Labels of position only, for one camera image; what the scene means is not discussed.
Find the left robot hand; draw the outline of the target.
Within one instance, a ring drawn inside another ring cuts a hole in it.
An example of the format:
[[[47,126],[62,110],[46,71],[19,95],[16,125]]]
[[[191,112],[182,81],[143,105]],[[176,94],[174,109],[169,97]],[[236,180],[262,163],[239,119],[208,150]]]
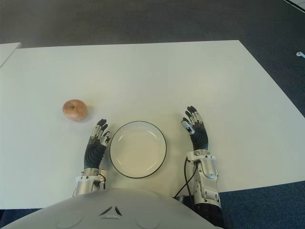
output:
[[[84,155],[84,169],[98,169],[111,140],[111,133],[107,131],[106,119],[101,119],[93,128]]]

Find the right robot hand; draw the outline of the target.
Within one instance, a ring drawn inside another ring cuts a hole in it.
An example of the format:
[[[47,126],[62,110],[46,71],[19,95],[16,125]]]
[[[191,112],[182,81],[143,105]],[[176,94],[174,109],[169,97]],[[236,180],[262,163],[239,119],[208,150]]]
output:
[[[208,150],[209,140],[203,120],[193,106],[188,106],[185,114],[188,118],[182,119],[182,126],[188,132],[194,150]]]

